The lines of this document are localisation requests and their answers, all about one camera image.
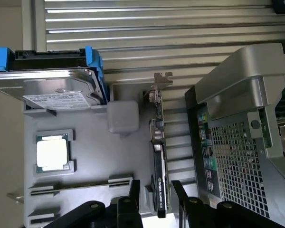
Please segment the sticker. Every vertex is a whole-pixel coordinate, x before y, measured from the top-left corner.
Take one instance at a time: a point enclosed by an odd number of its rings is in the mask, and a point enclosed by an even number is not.
[[[23,97],[42,108],[51,110],[90,107],[81,93],[28,95]]]

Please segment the metal mesh grille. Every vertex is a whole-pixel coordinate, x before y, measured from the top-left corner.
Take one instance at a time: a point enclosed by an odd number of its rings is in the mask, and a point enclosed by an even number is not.
[[[211,134],[223,200],[269,218],[256,142],[247,137],[244,123],[214,127]]]

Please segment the screw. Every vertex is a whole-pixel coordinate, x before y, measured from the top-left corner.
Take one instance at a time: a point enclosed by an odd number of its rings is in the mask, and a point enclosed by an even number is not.
[[[197,203],[198,202],[198,200],[196,199],[196,198],[192,198],[192,199],[190,199],[189,200],[191,203]]]
[[[231,209],[232,205],[230,203],[224,203],[223,204],[225,208]]]

